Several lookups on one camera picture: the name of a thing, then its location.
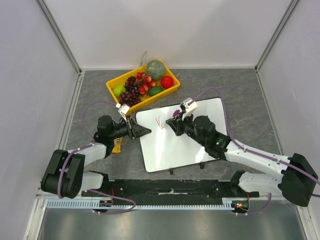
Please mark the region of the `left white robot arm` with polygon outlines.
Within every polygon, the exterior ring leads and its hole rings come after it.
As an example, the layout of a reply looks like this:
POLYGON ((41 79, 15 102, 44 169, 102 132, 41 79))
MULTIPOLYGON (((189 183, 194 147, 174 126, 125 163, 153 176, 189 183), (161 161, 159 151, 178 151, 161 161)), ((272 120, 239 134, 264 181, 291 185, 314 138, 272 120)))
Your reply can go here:
POLYGON ((74 150, 56 149, 53 152, 41 180, 41 190, 69 199, 90 189, 99 197, 106 196, 110 185, 104 181, 104 175, 98 172, 84 173, 85 166, 108 157, 116 139, 128 136, 134 140, 151 132, 151 129, 137 124, 131 117, 116 123, 109 115, 101 116, 90 144, 74 150))

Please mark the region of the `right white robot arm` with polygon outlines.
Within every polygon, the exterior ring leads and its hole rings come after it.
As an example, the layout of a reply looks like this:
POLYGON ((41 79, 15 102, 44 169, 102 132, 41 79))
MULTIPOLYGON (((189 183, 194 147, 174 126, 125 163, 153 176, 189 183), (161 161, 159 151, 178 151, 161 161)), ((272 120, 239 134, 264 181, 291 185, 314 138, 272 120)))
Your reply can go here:
POLYGON ((246 165, 260 171, 253 174, 236 172, 236 180, 229 184, 229 191, 235 197, 245 192, 281 194, 289 202, 307 207, 314 193, 319 177, 301 154, 277 155, 233 140, 216 130, 208 116, 176 117, 166 120, 176 136, 187 135, 204 147, 206 153, 215 159, 246 165))

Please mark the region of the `white whiteboard black frame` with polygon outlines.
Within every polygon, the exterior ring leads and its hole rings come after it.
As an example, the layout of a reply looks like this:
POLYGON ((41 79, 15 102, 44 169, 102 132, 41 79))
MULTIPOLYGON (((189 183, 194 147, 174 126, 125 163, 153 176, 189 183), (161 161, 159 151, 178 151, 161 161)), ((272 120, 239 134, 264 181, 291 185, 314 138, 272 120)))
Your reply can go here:
POLYGON ((176 136, 169 126, 165 126, 165 121, 176 110, 181 110, 179 103, 135 114, 137 124, 151 130, 151 133, 139 138, 144 167, 148 173, 215 160, 186 134, 176 136))

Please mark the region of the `white marker with pink cap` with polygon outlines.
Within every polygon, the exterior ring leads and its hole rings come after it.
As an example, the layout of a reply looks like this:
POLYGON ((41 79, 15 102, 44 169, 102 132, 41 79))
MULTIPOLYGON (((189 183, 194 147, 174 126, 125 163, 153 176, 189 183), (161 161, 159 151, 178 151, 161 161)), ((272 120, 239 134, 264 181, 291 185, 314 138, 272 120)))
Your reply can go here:
MULTIPOLYGON (((179 113, 180 113, 180 110, 178 110, 178 109, 175 110, 175 111, 173 112, 173 114, 172 114, 172 117, 175 118, 179 113)), ((168 125, 167 123, 164 123, 164 124, 161 126, 161 128, 163 129, 163 128, 165 128, 167 125, 168 125)))

